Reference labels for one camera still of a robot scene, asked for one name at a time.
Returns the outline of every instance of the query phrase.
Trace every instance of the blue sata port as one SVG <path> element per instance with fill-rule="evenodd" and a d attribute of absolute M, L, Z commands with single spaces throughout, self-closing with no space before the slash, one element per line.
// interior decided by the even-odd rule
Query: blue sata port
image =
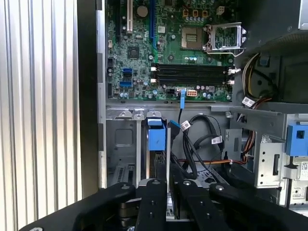
<path fill-rule="evenodd" d="M 131 81 L 120 81 L 120 87 L 131 88 L 132 87 L 132 83 L 131 83 Z"/>
<path fill-rule="evenodd" d="M 133 74 L 133 70 L 131 68 L 123 68 L 122 72 L 124 74 Z"/>

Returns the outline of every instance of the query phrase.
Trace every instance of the blue latch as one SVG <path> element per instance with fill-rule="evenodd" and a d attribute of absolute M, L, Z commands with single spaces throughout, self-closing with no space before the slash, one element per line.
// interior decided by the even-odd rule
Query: blue latch
<path fill-rule="evenodd" d="M 186 94 L 186 90 L 182 89 L 181 90 L 181 98 L 180 98 L 180 109 L 184 109 L 184 107 L 185 107 L 185 94 Z"/>
<path fill-rule="evenodd" d="M 148 119 L 149 151 L 164 151 L 166 149 L 166 127 L 161 119 Z"/>
<path fill-rule="evenodd" d="M 290 156 L 308 156 L 308 125 L 289 125 L 286 153 Z"/>

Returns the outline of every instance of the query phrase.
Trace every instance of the green circuit board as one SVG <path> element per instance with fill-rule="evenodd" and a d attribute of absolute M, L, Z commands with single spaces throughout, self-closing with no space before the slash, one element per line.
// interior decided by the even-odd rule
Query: green circuit board
<path fill-rule="evenodd" d="M 232 55 L 209 55 L 202 45 L 208 40 L 205 25 L 236 22 L 236 0 L 134 0 L 132 33 L 127 32 L 127 1 L 108 3 L 109 98 L 177 100 L 179 89 L 185 88 L 193 91 L 189 101 L 231 100 L 232 87 L 223 82 L 201 85 L 193 82 L 193 72 L 191 82 L 155 82 L 151 66 L 232 66 Z M 221 6 L 224 12 L 219 14 Z M 217 30 L 217 46 L 234 42 L 235 31 Z"/>

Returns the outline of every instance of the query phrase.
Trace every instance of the ram slot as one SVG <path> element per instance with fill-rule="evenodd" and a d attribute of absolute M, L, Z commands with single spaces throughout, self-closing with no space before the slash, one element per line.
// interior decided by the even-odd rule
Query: ram slot
<path fill-rule="evenodd" d="M 227 80 L 227 67 L 155 64 L 153 72 L 160 84 L 221 85 Z"/>

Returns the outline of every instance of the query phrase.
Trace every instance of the white pci slot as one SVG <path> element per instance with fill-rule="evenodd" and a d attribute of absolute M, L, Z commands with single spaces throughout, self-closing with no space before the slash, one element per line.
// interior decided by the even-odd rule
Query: white pci slot
<path fill-rule="evenodd" d="M 134 0 L 127 0 L 127 33 L 133 33 L 133 2 Z"/>

